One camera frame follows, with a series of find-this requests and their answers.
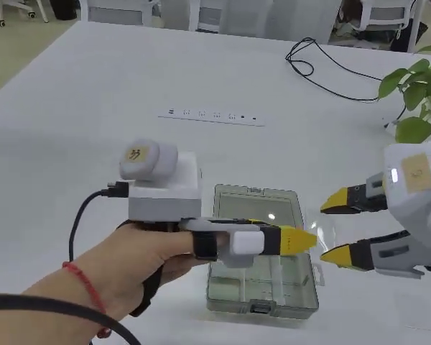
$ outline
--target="floor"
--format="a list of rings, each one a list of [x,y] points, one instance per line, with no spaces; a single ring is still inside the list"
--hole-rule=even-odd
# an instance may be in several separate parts
[[[0,27],[0,87],[75,22],[56,20],[51,8],[48,8],[50,22],[46,24],[38,17],[38,11],[36,12],[37,18],[29,19],[26,14],[19,13],[16,9],[5,10],[6,26]],[[429,29],[420,40],[419,47],[431,45],[430,5],[425,7],[423,22]]]

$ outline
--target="black cord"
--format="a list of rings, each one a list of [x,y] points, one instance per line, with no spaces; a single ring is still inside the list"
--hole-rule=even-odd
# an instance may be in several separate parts
[[[82,305],[54,300],[52,298],[7,295],[0,293],[0,311],[47,311],[69,316],[76,316],[95,322],[102,327],[106,327],[116,332],[129,345],[141,345],[140,341],[118,321],[110,316],[104,315],[96,310]]]
[[[401,113],[397,116],[397,118],[392,121],[392,122],[396,122],[397,120],[399,120],[401,118],[402,115],[404,115],[405,111],[407,110],[407,107],[404,106],[404,108],[402,109]]]
[[[81,216],[86,209],[86,206],[98,196],[108,196],[109,198],[127,198],[129,194],[129,184],[127,182],[119,182],[117,181],[114,185],[110,185],[108,189],[99,190],[90,196],[88,196],[81,204],[78,209],[77,216],[72,225],[72,230],[70,230],[69,237],[69,261],[72,262],[74,258],[73,254],[73,244],[75,242],[75,234],[78,229],[78,224],[80,223]]]
[[[78,224],[80,223],[81,216],[83,215],[83,212],[85,211],[86,206],[98,196],[107,196],[108,190],[103,189],[99,190],[90,196],[88,196],[83,203],[81,204],[80,208],[78,209],[77,216],[75,217],[75,220],[72,225],[72,230],[70,231],[70,237],[69,237],[69,261],[73,261],[73,242],[75,241],[75,233],[77,232]]]
[[[337,92],[335,92],[335,91],[332,91],[332,90],[330,90],[329,88],[326,88],[325,86],[322,86],[322,85],[320,85],[319,83],[317,83],[317,82],[315,82],[315,81],[313,81],[313,80],[311,80],[309,77],[315,72],[315,67],[311,64],[311,63],[309,63],[308,61],[305,61],[305,60],[295,60],[295,59],[293,59],[293,57],[300,51],[300,50],[304,50],[305,48],[307,48],[307,47],[309,47],[309,46],[311,46],[311,45],[315,45],[316,47],[318,47],[318,49],[325,55],[325,56],[327,56],[333,63],[335,63],[338,67],[340,67],[340,68],[342,68],[342,69],[344,69],[344,70],[346,70],[346,71],[348,71],[348,72],[351,72],[351,73],[353,73],[353,74],[356,74],[356,75],[360,75],[360,76],[362,76],[362,77],[365,77],[365,78],[370,78],[370,79],[373,79],[373,80],[375,80],[375,81],[381,81],[381,79],[380,78],[377,78],[377,77],[373,77],[372,75],[367,75],[367,74],[364,74],[364,73],[360,73],[360,72],[356,72],[356,71],[354,71],[354,70],[350,70],[349,68],[347,68],[347,67],[345,67],[345,66],[343,66],[343,65],[341,65],[340,63],[338,63],[337,61],[335,61],[329,54],[327,54],[322,48],[321,48],[321,46],[319,46],[319,44],[316,42],[316,40],[315,39],[313,39],[313,38],[311,38],[311,37],[306,37],[306,38],[303,38],[303,39],[301,39],[298,43],[296,43],[293,47],[292,47],[292,49],[289,51],[289,53],[286,55],[286,61],[290,64],[290,66],[292,67],[292,69],[298,74],[298,75],[300,75],[301,77],[303,77],[304,79],[306,79],[307,81],[309,81],[310,83],[312,83],[312,84],[314,84],[314,85],[316,85],[317,87],[319,87],[319,88],[321,88],[321,89],[323,89],[323,90],[325,90],[325,91],[327,91],[327,92],[330,92],[331,94],[333,94],[333,95],[335,95],[335,96],[338,96],[338,97],[341,97],[341,98],[344,98],[344,99],[348,99],[348,100],[350,100],[350,101],[358,101],[358,102],[365,102],[365,103],[371,103],[371,102],[375,102],[375,101],[377,101],[378,100],[378,97],[375,97],[375,98],[354,98],[354,97],[350,97],[350,96],[345,96],[345,95],[343,95],[343,94],[341,94],[341,93],[337,93]],[[309,73],[303,73],[297,66],[296,66],[296,64],[298,64],[298,63],[302,63],[302,64],[305,64],[305,65],[307,65],[308,67],[310,67],[310,72]]]

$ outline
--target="black strap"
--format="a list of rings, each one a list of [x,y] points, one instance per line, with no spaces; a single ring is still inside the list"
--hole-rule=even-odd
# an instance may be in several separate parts
[[[127,225],[127,224],[134,224],[136,222],[134,221],[124,221],[121,223],[118,228]],[[142,230],[150,230],[150,231],[166,231],[167,230],[167,224],[160,224],[163,226],[157,226],[155,224],[147,224],[147,226],[142,226],[141,224],[140,229]],[[144,296],[142,297],[142,302],[139,307],[134,309],[129,315],[133,317],[137,317],[141,315],[149,306],[152,301],[152,298],[157,294],[159,284],[161,283],[161,276],[163,273],[163,266],[160,266],[158,270],[156,270],[150,277],[148,277],[142,285],[144,286]]]
[[[216,233],[211,231],[194,231],[193,252],[200,260],[217,261]]]
[[[159,284],[161,283],[161,275],[163,273],[163,266],[160,266],[158,270],[156,270],[153,275],[148,277],[144,282],[144,297],[142,298],[142,302],[139,307],[134,309],[129,315],[133,317],[137,317],[141,315],[152,302],[152,298],[156,295]]]

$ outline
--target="cable connector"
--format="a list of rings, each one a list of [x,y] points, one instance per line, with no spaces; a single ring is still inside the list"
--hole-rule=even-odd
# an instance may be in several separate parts
[[[108,198],[128,198],[129,183],[125,181],[116,181],[107,185],[106,196]]]

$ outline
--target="finger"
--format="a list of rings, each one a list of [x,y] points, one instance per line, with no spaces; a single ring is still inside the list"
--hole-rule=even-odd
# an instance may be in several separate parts
[[[176,257],[171,257],[165,262],[163,273],[186,270],[207,263],[207,261],[196,259],[192,254],[181,254]]]
[[[191,268],[186,270],[178,270],[174,272],[163,273],[163,275],[161,276],[161,281],[159,282],[159,285],[163,286],[164,284],[172,282],[173,280],[176,280],[182,277],[183,275],[186,275],[190,270]]]
[[[160,233],[163,238],[159,242],[159,254],[162,259],[167,260],[180,254],[193,253],[193,235],[189,231]],[[217,246],[226,244],[229,236],[226,232],[216,234]]]

